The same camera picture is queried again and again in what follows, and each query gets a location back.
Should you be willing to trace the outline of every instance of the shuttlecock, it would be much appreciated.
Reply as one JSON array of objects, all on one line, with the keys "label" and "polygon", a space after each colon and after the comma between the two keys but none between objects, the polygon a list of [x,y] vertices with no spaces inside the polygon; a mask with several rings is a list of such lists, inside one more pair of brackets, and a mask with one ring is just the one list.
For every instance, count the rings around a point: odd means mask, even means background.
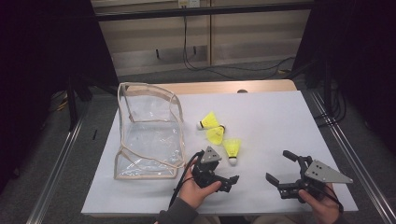
[{"label": "shuttlecock", "polygon": [[220,145],[224,136],[224,132],[225,128],[221,125],[216,128],[211,128],[206,131],[207,140],[215,145]]},{"label": "shuttlecock", "polygon": [[216,128],[216,127],[219,127],[219,123],[218,123],[218,120],[216,119],[215,113],[213,113],[213,111],[211,111],[201,121],[199,121],[197,123],[198,130],[211,129],[211,128]]},{"label": "shuttlecock", "polygon": [[228,162],[231,165],[236,165],[236,156],[238,155],[239,148],[241,147],[241,140],[238,138],[224,139],[222,142],[228,155]]}]

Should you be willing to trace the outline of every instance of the gray carpet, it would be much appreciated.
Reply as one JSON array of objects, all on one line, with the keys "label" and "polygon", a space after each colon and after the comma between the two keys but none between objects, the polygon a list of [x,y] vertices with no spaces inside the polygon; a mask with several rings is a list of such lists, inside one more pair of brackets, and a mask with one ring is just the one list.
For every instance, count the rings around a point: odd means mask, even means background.
[{"label": "gray carpet", "polygon": [[[276,62],[243,63],[235,64],[234,66],[257,69],[274,64]],[[292,61],[283,63],[280,69],[289,69],[291,65]],[[234,79],[266,79],[274,74],[274,70],[253,72],[231,68],[216,68],[215,71]],[[282,78],[282,76],[276,75],[271,77],[271,79]],[[233,80],[228,77],[208,72],[207,70],[189,71],[183,69],[164,73],[120,77],[120,81],[170,83]],[[320,88],[307,90],[304,85],[304,77],[297,77],[295,84],[303,92],[313,116],[318,115],[320,112],[315,106],[310,92],[320,91]],[[92,92],[94,95],[91,102],[79,102],[79,107],[87,104],[87,117],[83,121],[77,140],[64,167],[62,178],[51,198],[42,222],[153,223],[153,217],[94,218],[80,213],[117,110],[116,97],[96,88],[92,88]],[[56,107],[57,104],[59,104],[59,100],[52,102],[52,106]],[[49,115],[45,128],[37,138],[31,154],[21,167],[21,176],[10,180],[4,192],[0,195],[0,223],[26,223],[63,147],[64,140],[68,134],[68,122],[67,108]],[[386,149],[375,133],[366,128],[364,120],[359,112],[354,109],[353,105],[347,105],[346,118],[340,123],[340,126],[350,144],[357,151],[368,173],[380,187],[392,207],[395,207],[396,188],[395,183],[391,181],[396,179],[394,172],[396,170],[396,159],[394,155]],[[368,198],[361,182],[342,154],[330,129],[323,127],[320,128],[320,131],[340,170],[355,180],[355,183],[348,187],[360,211],[345,214],[345,217],[351,223],[383,223],[381,216],[376,211],[371,199]],[[306,223],[313,223],[310,215],[306,215],[305,218]],[[234,222],[232,219],[230,221],[229,218],[227,220],[229,220],[229,223],[237,223],[238,219],[236,218]]]}]

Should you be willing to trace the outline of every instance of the clear plastic bag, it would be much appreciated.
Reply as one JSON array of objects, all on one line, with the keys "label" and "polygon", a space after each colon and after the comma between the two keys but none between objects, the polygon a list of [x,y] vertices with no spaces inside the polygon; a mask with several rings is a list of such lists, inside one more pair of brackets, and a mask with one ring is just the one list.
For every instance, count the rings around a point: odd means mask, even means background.
[{"label": "clear plastic bag", "polygon": [[173,178],[184,166],[183,116],[177,96],[145,83],[119,86],[120,149],[114,178]]}]

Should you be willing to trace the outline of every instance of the table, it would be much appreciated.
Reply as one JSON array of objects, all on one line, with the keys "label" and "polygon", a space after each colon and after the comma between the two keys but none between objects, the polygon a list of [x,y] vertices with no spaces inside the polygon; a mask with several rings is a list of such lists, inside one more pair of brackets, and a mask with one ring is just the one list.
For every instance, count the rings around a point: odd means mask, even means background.
[{"label": "table", "polygon": [[[297,155],[309,153],[314,159],[336,169],[303,96],[291,81],[179,83],[159,86],[178,94],[183,106],[188,158],[208,145],[208,142],[202,141],[202,133],[196,131],[195,123],[209,108],[216,111],[219,119],[227,121],[229,136],[235,135],[243,139],[238,165],[231,167],[227,160],[223,160],[215,171],[224,177],[240,175],[238,183],[228,194],[219,192],[207,198],[198,209],[200,214],[226,216],[310,211],[308,205],[300,204],[297,200],[281,200],[276,188],[264,179],[266,172],[278,177],[281,183],[293,182],[299,178],[298,164],[284,158],[283,150],[290,150]],[[250,93],[235,94],[238,90]],[[252,105],[255,110],[234,109]],[[117,141],[120,141],[118,131],[116,114],[81,212],[94,217],[153,216],[167,207],[181,172],[178,172],[176,179],[114,180],[112,167],[118,150]],[[214,149],[222,158],[227,158],[221,148]],[[346,211],[358,210],[345,185],[335,185],[334,189]]]}]

